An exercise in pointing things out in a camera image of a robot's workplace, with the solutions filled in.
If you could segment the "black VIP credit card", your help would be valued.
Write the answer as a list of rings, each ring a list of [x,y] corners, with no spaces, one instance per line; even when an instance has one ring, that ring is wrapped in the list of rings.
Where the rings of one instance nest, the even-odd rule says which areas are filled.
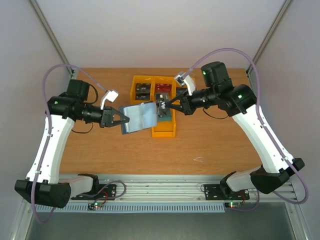
[[[135,100],[137,100],[137,101],[149,101],[150,100],[150,94],[148,94],[148,93],[137,93],[135,95]]]
[[[157,106],[157,115],[172,115],[171,109],[166,107],[166,102],[169,101],[168,93],[156,93],[155,102]]]

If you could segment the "blue card holder wallet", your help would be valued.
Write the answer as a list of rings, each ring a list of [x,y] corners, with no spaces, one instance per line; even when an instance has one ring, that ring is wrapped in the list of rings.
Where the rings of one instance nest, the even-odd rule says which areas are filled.
[[[158,122],[157,105],[152,101],[120,106],[119,112],[129,118],[129,122],[121,124],[123,135],[155,127]]]

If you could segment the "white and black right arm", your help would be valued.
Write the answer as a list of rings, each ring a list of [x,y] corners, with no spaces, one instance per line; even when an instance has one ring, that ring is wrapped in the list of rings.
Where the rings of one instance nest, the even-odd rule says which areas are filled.
[[[201,67],[201,71],[204,89],[197,90],[194,80],[181,72],[174,79],[187,89],[162,105],[186,116],[193,115],[199,108],[217,106],[246,134],[260,157],[261,166],[226,175],[219,184],[226,199],[251,188],[263,194],[274,192],[305,166],[304,161],[293,157],[269,128],[251,88],[245,84],[233,86],[224,63],[208,63]]]

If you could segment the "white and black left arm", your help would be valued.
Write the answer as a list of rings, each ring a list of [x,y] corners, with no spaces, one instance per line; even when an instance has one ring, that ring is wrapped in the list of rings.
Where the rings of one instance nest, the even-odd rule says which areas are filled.
[[[47,101],[45,127],[32,167],[24,180],[17,180],[15,191],[35,205],[64,208],[71,198],[85,196],[96,199],[101,193],[99,178],[94,174],[79,174],[60,181],[60,165],[67,139],[76,121],[97,123],[111,128],[129,122],[129,118],[105,102],[114,102],[115,90],[106,91],[99,106],[88,103],[91,84],[71,79],[67,90]]]

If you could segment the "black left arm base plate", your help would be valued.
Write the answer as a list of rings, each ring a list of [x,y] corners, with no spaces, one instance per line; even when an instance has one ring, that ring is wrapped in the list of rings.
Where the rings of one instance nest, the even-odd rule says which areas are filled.
[[[97,200],[97,199],[105,199],[106,197],[115,197],[117,193],[117,185],[116,184],[110,184],[107,187],[105,187],[99,194],[95,195],[95,196],[89,196],[88,193],[83,193],[80,195],[76,195],[74,197],[71,198],[71,200],[73,201],[93,201],[93,200]]]

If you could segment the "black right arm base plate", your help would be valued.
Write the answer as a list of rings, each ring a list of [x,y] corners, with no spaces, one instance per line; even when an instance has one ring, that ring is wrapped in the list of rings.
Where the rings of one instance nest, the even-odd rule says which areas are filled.
[[[200,190],[204,193],[206,201],[240,201],[250,199],[247,189],[238,192],[231,192],[228,196],[223,194],[219,184],[202,184]]]

